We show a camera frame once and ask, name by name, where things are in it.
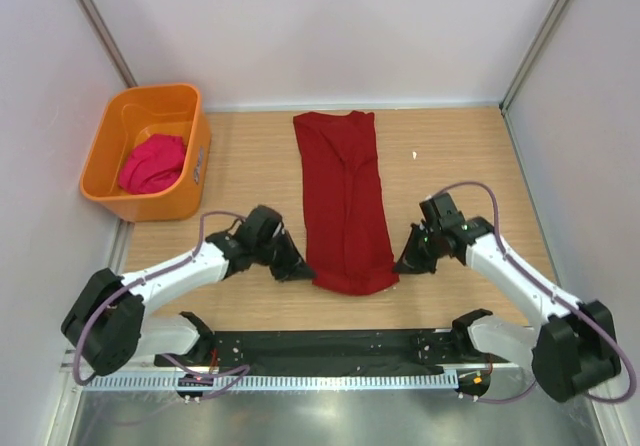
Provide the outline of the dark red t-shirt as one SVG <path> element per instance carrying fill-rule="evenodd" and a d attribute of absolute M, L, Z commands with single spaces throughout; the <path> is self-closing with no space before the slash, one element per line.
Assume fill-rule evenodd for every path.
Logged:
<path fill-rule="evenodd" d="M 398 275 L 384 213 L 375 115 L 308 112 L 295 116 L 293 127 L 313 284 L 351 296 L 394 286 Z"/>

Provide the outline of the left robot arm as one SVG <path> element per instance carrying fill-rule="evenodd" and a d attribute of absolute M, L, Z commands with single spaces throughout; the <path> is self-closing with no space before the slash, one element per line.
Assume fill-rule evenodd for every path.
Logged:
<path fill-rule="evenodd" d="M 75 348 L 72 374 L 77 384 L 111 375 L 134 358 L 154 357 L 161 366 L 184 367 L 212 359 L 215 334 L 196 314 L 153 315 L 191 291 L 254 265 L 268 268 L 278 282 L 315 278 L 277 211 L 258 205 L 246 216 L 232 217 L 230 227 L 201 231 L 196 245 L 174 258 L 125 274 L 104 268 L 90 277 L 61 324 Z M 91 377 L 82 377 L 83 364 Z"/>

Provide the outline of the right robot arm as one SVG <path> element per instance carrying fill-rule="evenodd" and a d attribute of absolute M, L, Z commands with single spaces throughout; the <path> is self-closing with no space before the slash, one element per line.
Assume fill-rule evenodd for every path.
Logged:
<path fill-rule="evenodd" d="M 514 363 L 557 402 L 621 373 L 614 321 L 604 304 L 584 302 L 549 281 L 510 247 L 497 221 L 466 218 L 449 193 L 419 207 L 423 218 L 411 226 L 395 272 L 433 274 L 439 260 L 454 258 L 489 280 L 528 321 L 519 326 L 486 309 L 466 313 L 452 322 L 455 357 L 472 362 L 484 353 Z"/>

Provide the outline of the pink t-shirt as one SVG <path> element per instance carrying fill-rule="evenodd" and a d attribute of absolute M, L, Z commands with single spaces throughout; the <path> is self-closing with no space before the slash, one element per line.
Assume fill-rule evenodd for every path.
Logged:
<path fill-rule="evenodd" d="M 118 185 L 132 195 L 162 192 L 179 179 L 185 159 L 186 146 L 180 136 L 154 134 L 131 151 Z"/>

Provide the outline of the orange plastic bin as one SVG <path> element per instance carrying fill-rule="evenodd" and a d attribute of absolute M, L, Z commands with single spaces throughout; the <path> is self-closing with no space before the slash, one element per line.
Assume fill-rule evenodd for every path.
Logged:
<path fill-rule="evenodd" d="M 118 179 L 134 148 L 155 134 L 180 138 L 186 149 L 177 180 L 153 194 L 130 194 Z M 200 206 L 211 128 L 199 90 L 185 83 L 134 87 L 106 106 L 80 179 L 85 198 L 129 222 L 186 219 Z"/>

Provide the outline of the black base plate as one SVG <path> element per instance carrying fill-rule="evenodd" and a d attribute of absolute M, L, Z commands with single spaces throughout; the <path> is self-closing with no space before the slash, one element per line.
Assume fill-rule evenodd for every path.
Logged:
<path fill-rule="evenodd" d="M 178 360 L 222 371 L 248 365 L 253 376 L 277 377 L 422 376 L 449 364 L 504 361 L 463 347 L 447 329 L 218 331 L 195 359 Z"/>

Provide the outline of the aluminium rail frame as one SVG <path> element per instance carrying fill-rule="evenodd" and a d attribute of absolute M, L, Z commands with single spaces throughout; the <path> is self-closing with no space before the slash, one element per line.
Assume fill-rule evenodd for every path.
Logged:
<path fill-rule="evenodd" d="M 222 331 L 184 314 L 173 323 L 140 330 L 94 327 L 81 352 L 98 376 L 115 373 L 135 357 L 158 367 L 214 362 L 221 371 L 247 365 L 253 375 L 291 377 L 438 375 L 446 364 L 506 361 L 534 373 L 569 376 L 595 371 L 611 348 L 594 331 L 574 331 L 559 319 L 540 332 L 484 316 L 456 321 L 449 331 Z"/>

